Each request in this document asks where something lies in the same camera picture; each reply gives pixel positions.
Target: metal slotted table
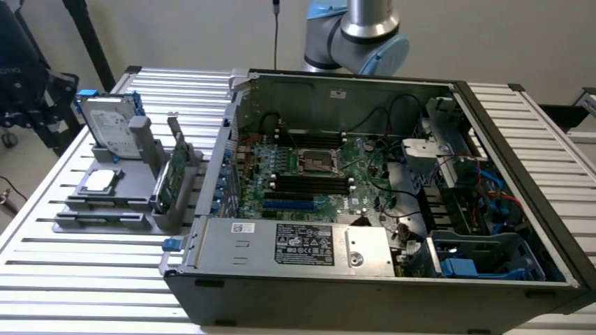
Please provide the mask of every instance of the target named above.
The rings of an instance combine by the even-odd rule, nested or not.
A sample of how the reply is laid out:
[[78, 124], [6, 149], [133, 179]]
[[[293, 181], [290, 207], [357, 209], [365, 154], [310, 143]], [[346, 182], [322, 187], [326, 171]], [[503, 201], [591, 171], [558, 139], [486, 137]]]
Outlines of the metal slotted table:
[[[143, 68], [122, 76], [114, 93], [142, 95], [153, 134], [169, 149], [165, 115], [177, 112], [186, 140], [209, 159], [229, 101], [227, 79], [223, 72]], [[506, 85], [470, 87], [583, 251], [596, 256], [591, 164], [523, 93]], [[158, 275], [162, 236], [51, 232], [51, 218], [93, 161], [91, 142], [85, 128], [0, 236], [0, 334], [319, 334], [193, 325]], [[169, 258], [171, 265], [179, 260], [179, 253]], [[571, 315], [539, 316], [507, 334], [594, 332], [591, 305]]]

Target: warning label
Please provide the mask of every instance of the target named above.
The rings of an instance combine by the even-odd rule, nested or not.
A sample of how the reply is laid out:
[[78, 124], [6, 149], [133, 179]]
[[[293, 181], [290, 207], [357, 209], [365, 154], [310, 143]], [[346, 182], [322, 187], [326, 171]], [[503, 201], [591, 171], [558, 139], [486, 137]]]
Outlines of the warning label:
[[274, 260], [278, 264], [331, 267], [333, 230], [327, 225], [277, 225]]

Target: black ram slot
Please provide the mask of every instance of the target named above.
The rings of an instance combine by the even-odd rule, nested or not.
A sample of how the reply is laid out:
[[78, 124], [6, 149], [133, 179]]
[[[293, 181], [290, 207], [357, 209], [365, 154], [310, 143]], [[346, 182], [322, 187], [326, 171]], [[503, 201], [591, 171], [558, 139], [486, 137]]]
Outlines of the black ram slot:
[[349, 194], [346, 178], [278, 176], [275, 192]]
[[341, 145], [341, 138], [337, 135], [310, 135], [310, 134], [281, 134], [277, 145], [279, 147], [298, 147], [313, 149], [337, 149]]
[[266, 200], [314, 201], [314, 197], [311, 194], [291, 193], [291, 192], [265, 192], [263, 199], [266, 199]]

